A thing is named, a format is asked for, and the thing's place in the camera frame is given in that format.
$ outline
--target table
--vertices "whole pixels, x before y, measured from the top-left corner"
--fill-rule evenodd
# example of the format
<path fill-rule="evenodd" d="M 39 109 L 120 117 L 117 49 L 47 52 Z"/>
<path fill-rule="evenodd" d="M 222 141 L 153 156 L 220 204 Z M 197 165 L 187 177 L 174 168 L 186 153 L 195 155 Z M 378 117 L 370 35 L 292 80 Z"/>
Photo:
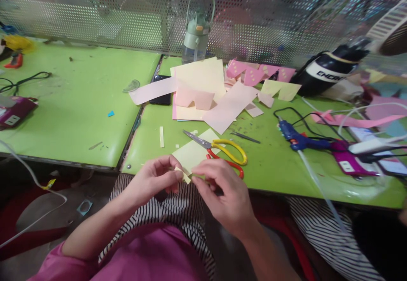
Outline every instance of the table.
<path fill-rule="evenodd" d="M 170 68 L 180 64 L 180 58 L 166 58 L 162 61 L 159 73 L 169 75 Z M 310 99 L 310 102 L 320 110 L 348 109 L 344 103 L 327 99 Z M 261 191 L 322 198 L 299 155 L 291 150 L 289 143 L 281 136 L 276 127 L 278 121 L 273 116 L 274 110 L 284 107 L 294 107 L 303 115 L 313 110 L 298 96 L 292 102 L 276 99 L 271 109 L 259 103 L 256 105 L 264 111 L 263 115 L 252 118 L 244 111 L 222 135 L 223 138 L 234 139 L 247 153 L 248 164 L 243 167 L 244 181 L 247 186 L 250 189 Z M 279 115 L 291 123 L 298 120 L 298 117 L 290 110 Z M 307 119 L 307 122 L 316 132 L 335 137 L 328 126 L 312 123 L 312 119 Z M 163 126 L 164 129 L 164 148 L 160 148 L 160 126 Z M 191 141 L 182 132 L 183 129 L 198 130 L 198 134 L 201 134 L 208 128 L 209 126 L 201 121 L 177 122 L 172 120 L 172 106 L 147 104 L 141 116 L 141 124 L 134 135 L 133 143 L 122 166 L 122 172 L 136 174 L 147 160 L 170 154 L 176 150 L 176 144 L 181 147 Z M 296 129 L 299 132 L 306 131 L 302 124 L 296 126 Z M 231 135 L 232 131 L 258 139 L 261 144 Z M 327 197 L 333 201 L 386 208 L 402 207 L 406 191 L 396 178 L 386 176 L 383 185 L 371 179 L 356 181 L 343 174 L 329 153 L 306 149 L 304 154 L 315 173 L 318 174 Z"/>
<path fill-rule="evenodd" d="M 19 95 L 38 98 L 39 106 L 17 128 L 0 131 L 0 139 L 26 158 L 116 168 L 140 110 L 122 90 L 133 79 L 148 84 L 161 55 L 86 45 L 36 45 L 34 52 L 24 55 L 21 68 L 2 68 L 6 73 L 0 77 L 17 82 L 40 71 L 53 75 L 20 86 Z M 108 117 L 111 111 L 114 116 Z M 0 152 L 7 153 L 2 145 Z"/>

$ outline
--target metal mesh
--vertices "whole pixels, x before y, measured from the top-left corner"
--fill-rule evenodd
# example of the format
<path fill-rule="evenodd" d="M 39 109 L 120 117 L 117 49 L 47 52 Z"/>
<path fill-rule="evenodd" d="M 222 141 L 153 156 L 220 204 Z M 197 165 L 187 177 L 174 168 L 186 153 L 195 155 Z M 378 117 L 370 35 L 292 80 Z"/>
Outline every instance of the metal mesh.
<path fill-rule="evenodd" d="M 0 0 L 0 18 L 22 34 L 181 55 L 189 0 Z M 399 0 L 215 0 L 208 53 L 300 67 L 367 30 Z M 194 0 L 191 12 L 210 0 Z M 366 63 L 404 73 L 405 56 L 372 55 Z"/>

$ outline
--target pink shirt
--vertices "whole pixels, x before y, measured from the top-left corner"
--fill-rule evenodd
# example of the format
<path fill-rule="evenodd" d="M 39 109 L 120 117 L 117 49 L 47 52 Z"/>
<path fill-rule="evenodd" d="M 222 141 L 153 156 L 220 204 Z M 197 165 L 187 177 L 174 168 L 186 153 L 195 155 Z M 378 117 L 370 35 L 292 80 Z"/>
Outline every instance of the pink shirt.
<path fill-rule="evenodd" d="M 207 281 L 204 266 L 188 240 L 175 227 L 149 224 L 134 228 L 103 261 L 83 261 L 62 254 L 61 243 L 45 258 L 30 281 Z"/>

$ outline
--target striped pants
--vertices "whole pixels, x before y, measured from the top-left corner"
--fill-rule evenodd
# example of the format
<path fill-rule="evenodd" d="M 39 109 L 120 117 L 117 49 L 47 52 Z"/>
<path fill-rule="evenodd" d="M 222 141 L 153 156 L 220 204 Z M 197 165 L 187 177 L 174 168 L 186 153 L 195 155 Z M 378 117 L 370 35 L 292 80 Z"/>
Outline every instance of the striped pants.
<path fill-rule="evenodd" d="M 343 233 L 325 203 L 296 197 L 286 199 L 303 235 L 344 278 L 349 281 L 384 281 L 359 249 L 347 214 L 338 211 L 346 228 L 346 233 Z"/>
<path fill-rule="evenodd" d="M 130 183 L 134 176 L 120 174 L 110 194 L 110 200 L 118 196 Z M 99 255 L 99 261 L 107 254 L 111 247 L 131 229 L 158 222 L 164 222 L 177 227 L 194 246 L 200 256 L 210 280 L 215 275 L 215 261 L 206 245 L 204 233 L 204 201 L 194 184 L 181 183 L 179 193 L 170 193 L 159 203 L 154 197 L 140 207 L 132 217 L 120 228 L 118 233 Z"/>

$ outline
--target red scissors handle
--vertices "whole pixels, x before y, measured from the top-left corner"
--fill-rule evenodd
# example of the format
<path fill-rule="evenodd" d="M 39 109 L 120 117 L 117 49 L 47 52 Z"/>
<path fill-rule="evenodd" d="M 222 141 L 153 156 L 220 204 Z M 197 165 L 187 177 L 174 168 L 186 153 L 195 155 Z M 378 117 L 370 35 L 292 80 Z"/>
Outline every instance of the red scissors handle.
<path fill-rule="evenodd" d="M 214 152 L 211 149 L 207 149 L 208 153 L 214 158 L 214 159 L 220 159 L 220 157 L 218 157 L 217 155 L 214 154 Z M 239 177 L 241 179 L 243 179 L 243 177 L 245 176 L 245 173 L 243 172 L 243 169 L 240 167 L 240 165 L 235 164 L 231 161 L 225 160 L 231 167 L 237 169 L 239 171 Z"/>

